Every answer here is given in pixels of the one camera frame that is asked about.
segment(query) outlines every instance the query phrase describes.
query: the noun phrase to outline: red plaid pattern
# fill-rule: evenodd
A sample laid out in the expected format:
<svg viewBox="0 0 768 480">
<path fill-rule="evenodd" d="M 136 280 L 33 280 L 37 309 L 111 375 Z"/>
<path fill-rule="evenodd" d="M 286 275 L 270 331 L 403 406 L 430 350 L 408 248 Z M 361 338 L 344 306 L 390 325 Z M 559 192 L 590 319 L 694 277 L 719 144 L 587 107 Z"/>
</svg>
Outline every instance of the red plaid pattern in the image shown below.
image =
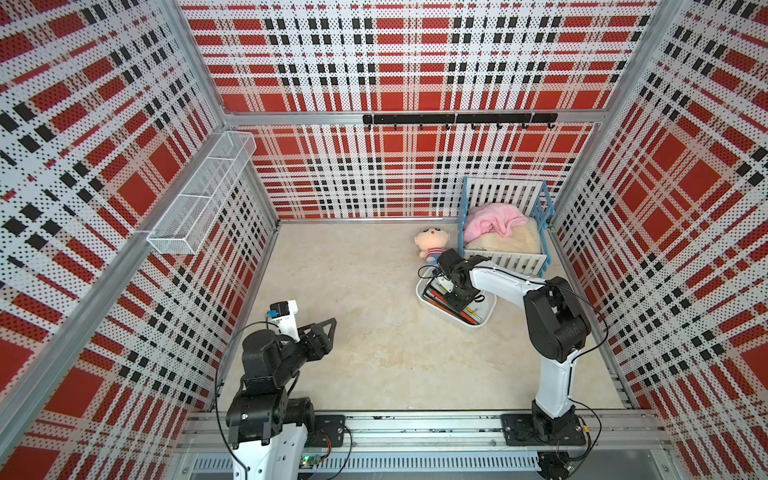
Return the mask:
<svg viewBox="0 0 768 480">
<path fill-rule="evenodd" d="M 686 1 L 555 228 L 690 475 L 768 465 L 768 6 Z"/>
<path fill-rule="evenodd" d="M 0 397 L 177 178 L 213 122 L 154 0 L 0 6 Z M 162 478 L 267 228 L 240 185 L 203 253 L 150 255 L 0 478 Z"/>
<path fill-rule="evenodd" d="M 242 127 L 282 218 L 456 216 L 464 177 L 546 180 L 557 196 L 591 124 Z"/>
<path fill-rule="evenodd" d="M 603 108 L 656 5 L 180 3 L 232 112 Z"/>
</svg>

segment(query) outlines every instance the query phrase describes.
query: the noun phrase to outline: wire mesh basket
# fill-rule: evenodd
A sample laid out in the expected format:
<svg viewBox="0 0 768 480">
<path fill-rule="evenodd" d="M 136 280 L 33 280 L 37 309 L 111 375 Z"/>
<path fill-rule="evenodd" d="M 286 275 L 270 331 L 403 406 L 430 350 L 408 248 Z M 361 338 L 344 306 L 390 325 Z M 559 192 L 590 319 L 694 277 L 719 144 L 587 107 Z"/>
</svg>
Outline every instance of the wire mesh basket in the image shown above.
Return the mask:
<svg viewBox="0 0 768 480">
<path fill-rule="evenodd" d="M 237 178 L 256 150 L 253 135 L 221 135 L 178 197 L 157 222 L 149 243 L 158 253 L 194 255 L 214 226 Z"/>
</svg>

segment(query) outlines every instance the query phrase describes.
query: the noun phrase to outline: black cable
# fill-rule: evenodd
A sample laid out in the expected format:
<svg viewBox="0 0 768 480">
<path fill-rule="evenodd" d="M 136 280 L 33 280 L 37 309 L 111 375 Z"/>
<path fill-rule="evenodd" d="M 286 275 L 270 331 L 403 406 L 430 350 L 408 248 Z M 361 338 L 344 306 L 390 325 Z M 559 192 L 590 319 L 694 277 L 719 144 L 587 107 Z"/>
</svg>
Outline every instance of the black cable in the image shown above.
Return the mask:
<svg viewBox="0 0 768 480">
<path fill-rule="evenodd" d="M 348 429 L 346 425 L 344 425 L 344 429 L 347 433 L 349 433 L 349 451 L 346 453 L 346 458 L 344 459 L 344 463 L 341 465 L 341 468 L 339 468 L 339 471 L 336 472 L 333 477 L 328 478 L 327 480 L 333 480 L 334 478 L 341 475 L 341 472 L 343 472 L 344 468 L 346 467 L 346 463 L 349 461 L 349 456 L 352 454 L 352 430 Z"/>
<path fill-rule="evenodd" d="M 290 396 L 290 393 L 293 391 L 293 387 L 295 387 L 296 384 L 299 382 L 299 375 L 301 375 L 301 372 L 296 372 L 296 376 L 293 377 L 293 383 L 291 384 L 290 388 L 288 389 L 288 396 Z"/>
<path fill-rule="evenodd" d="M 422 276 L 422 268 L 425 268 L 425 267 L 427 267 L 427 266 L 431 266 L 431 267 L 434 267 L 434 268 L 435 268 L 435 273 L 437 273 L 437 274 L 436 274 L 436 275 L 432 275 L 432 276 Z M 442 275 L 442 272 L 440 271 L 440 269 L 439 269 L 438 267 L 436 267 L 436 266 L 434 266 L 434 265 L 422 265 L 422 266 L 419 268 L 419 271 L 416 273 L 416 275 L 418 275 L 418 276 L 419 276 L 419 278 L 421 278 L 421 279 L 426 279 L 426 278 L 437 278 L 437 277 L 439 277 L 439 276 L 441 276 L 441 275 Z"/>
<path fill-rule="evenodd" d="M 587 446 L 587 450 L 584 453 L 582 453 L 578 457 L 568 456 L 568 460 L 571 460 L 571 461 L 581 460 L 581 463 L 576 465 L 576 468 L 574 468 L 574 471 L 571 472 L 571 474 L 568 477 L 572 477 L 576 472 L 578 472 L 578 469 L 580 469 L 581 466 L 584 464 L 584 462 L 587 461 L 587 457 L 592 452 L 592 449 L 594 449 L 594 446 L 598 443 L 598 439 L 600 438 L 600 434 L 603 432 L 603 422 L 600 420 L 600 417 L 598 416 L 598 414 L 594 412 L 592 407 L 590 407 L 589 405 L 587 405 L 585 403 L 577 402 L 576 400 L 573 400 L 573 399 L 571 399 L 571 401 L 573 403 L 578 403 L 579 405 L 585 407 L 590 412 L 592 412 L 592 415 L 594 415 L 594 417 L 598 420 L 598 425 L 600 426 L 600 429 L 598 430 L 598 434 L 594 437 L 594 442 L 592 442 L 590 445 Z"/>
<path fill-rule="evenodd" d="M 266 320 L 259 320 L 257 322 L 251 322 L 251 323 L 245 325 L 243 328 L 237 330 L 230 337 L 230 342 L 224 347 L 224 351 L 221 354 L 221 358 L 224 358 L 227 355 L 227 350 L 230 348 L 230 345 L 232 345 L 232 341 L 235 340 L 235 337 L 240 335 L 243 332 L 243 330 L 245 330 L 249 326 L 254 326 L 257 323 L 265 323 L 267 325 L 274 325 L 275 327 L 279 328 L 276 323 L 267 322 Z M 230 447 L 230 443 L 227 441 L 227 437 L 224 436 L 224 430 L 221 428 L 221 419 L 219 418 L 219 398 L 218 398 L 218 394 L 217 394 L 217 390 L 219 388 L 219 366 L 221 366 L 221 364 L 219 364 L 216 367 L 216 370 L 214 371 L 214 411 L 216 412 L 216 425 L 219 426 L 219 433 L 221 434 L 221 439 L 224 441 L 224 446 L 227 447 L 227 450 L 229 451 L 230 455 L 232 455 L 232 458 L 235 459 L 235 462 L 239 463 L 240 466 L 243 467 L 243 471 L 245 472 L 245 480 L 248 480 L 248 468 L 245 466 L 244 463 L 242 463 L 240 461 L 239 458 L 237 458 L 235 456 L 234 452 L 232 451 L 232 448 Z"/>
<path fill-rule="evenodd" d="M 608 340 L 608 337 L 609 337 L 609 335 L 608 335 L 608 330 L 610 330 L 610 329 L 611 329 L 611 326 L 608 324 L 608 321 L 605 319 L 605 317 L 603 316 L 603 314 L 602 314 L 602 313 L 598 312 L 598 310 L 597 310 L 596 308 L 594 308 L 594 306 L 593 306 L 593 305 L 592 305 L 592 303 L 589 301 L 589 299 L 587 299 L 587 298 L 585 298 L 584 296 L 582 296 L 582 295 L 580 295 L 580 294 L 576 293 L 575 291 L 573 291 L 573 289 L 571 289 L 571 288 L 567 288 L 567 287 L 563 287 L 563 286 L 560 286 L 560 285 L 554 285 L 554 284 L 553 284 L 551 281 L 549 281 L 549 280 L 544 280 L 544 282 L 535 282 L 535 281 L 531 280 L 531 279 L 530 279 L 530 278 L 528 278 L 528 277 L 525 277 L 525 276 L 522 276 L 522 275 L 515 275 L 513 272 L 509 272 L 509 271 L 507 271 L 507 270 L 500 270 L 499 268 L 494 268 L 494 267 L 492 267 L 492 266 L 475 266 L 475 268 L 479 268 L 479 269 L 482 269 L 482 270 L 495 270 L 495 271 L 498 271 L 498 272 L 500 272 L 500 273 L 505 273 L 505 274 L 507 274 L 507 275 L 509 275 L 509 276 L 513 276 L 514 278 L 518 278 L 518 279 L 520 279 L 520 280 L 525 280 L 525 281 L 527 281 L 527 282 L 531 282 L 531 283 L 534 283 L 534 284 L 536 284 L 536 285 L 552 285 L 552 286 L 556 286 L 556 287 L 557 287 L 557 288 L 559 288 L 559 289 L 567 290 L 567 291 L 569 291 L 569 292 L 573 293 L 573 294 L 574 294 L 574 295 L 575 295 L 577 298 L 581 299 L 581 300 L 582 300 L 582 301 L 584 301 L 584 302 L 585 302 L 587 305 L 589 305 L 589 308 L 591 308 L 591 309 L 592 309 L 592 311 L 594 312 L 594 314 L 595 314 L 595 315 L 598 317 L 598 320 L 599 320 L 599 319 L 602 319 L 602 320 L 603 320 L 603 323 L 605 324 L 605 332 L 604 332 L 604 333 L 605 333 L 605 336 L 603 337 L 603 339 L 602 339 L 602 340 L 601 340 L 601 341 L 600 341 L 600 342 L 599 342 L 597 345 L 593 346 L 592 348 L 590 348 L 589 350 L 587 350 L 587 351 L 585 351 L 585 352 L 582 352 L 582 353 L 579 353 L 578 355 L 576 355 L 576 356 L 574 357 L 573 361 L 575 361 L 575 360 L 576 360 L 578 357 L 580 357 L 580 356 L 582 356 L 582 355 L 586 355 L 586 354 L 588 354 L 589 352 L 591 352 L 591 351 L 593 351 L 593 350 L 596 350 L 596 349 L 600 348 L 600 347 L 603 345 L 603 343 L 605 343 L 605 341 L 606 341 L 606 340 Z"/>
</svg>

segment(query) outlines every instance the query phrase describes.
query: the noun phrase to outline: plush toy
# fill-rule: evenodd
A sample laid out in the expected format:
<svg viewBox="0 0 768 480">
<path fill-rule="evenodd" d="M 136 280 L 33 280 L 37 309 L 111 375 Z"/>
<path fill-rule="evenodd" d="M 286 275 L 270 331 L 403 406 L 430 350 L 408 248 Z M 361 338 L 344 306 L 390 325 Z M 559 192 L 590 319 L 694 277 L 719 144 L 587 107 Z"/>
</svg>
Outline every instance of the plush toy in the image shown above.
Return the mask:
<svg viewBox="0 0 768 480">
<path fill-rule="evenodd" d="M 413 241 L 421 249 L 419 257 L 426 259 L 428 265 L 437 266 L 437 257 L 445 252 L 445 246 L 448 245 L 450 238 L 451 236 L 445 230 L 427 228 L 416 235 Z"/>
</svg>

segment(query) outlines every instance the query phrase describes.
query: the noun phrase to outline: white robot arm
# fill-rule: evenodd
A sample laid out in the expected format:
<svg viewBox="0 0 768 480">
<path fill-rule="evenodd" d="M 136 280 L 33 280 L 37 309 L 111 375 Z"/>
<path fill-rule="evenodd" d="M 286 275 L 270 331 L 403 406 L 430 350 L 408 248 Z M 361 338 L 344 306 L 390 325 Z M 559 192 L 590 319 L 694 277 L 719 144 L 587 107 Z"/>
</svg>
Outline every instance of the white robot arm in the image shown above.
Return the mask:
<svg viewBox="0 0 768 480">
<path fill-rule="evenodd" d="M 576 357 L 591 331 L 568 281 L 521 275 L 485 257 L 465 260 L 453 249 L 438 258 L 438 265 L 451 282 L 452 291 L 444 298 L 454 311 L 461 312 L 480 290 L 525 311 L 528 337 L 541 356 L 538 393 L 531 404 L 533 436 L 540 442 L 556 442 L 565 427 L 578 421 L 569 390 Z"/>
</svg>

